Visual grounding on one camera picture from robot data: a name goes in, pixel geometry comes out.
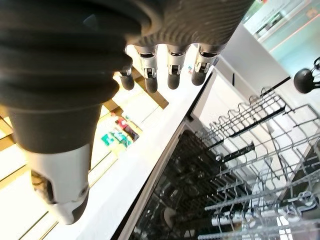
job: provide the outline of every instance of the dishwasher rack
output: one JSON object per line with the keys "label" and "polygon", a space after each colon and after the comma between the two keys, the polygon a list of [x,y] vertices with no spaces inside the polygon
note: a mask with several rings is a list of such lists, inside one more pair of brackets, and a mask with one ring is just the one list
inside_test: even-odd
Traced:
{"label": "dishwasher rack", "polygon": [[320,118],[274,90],[185,130],[131,240],[320,239]]}

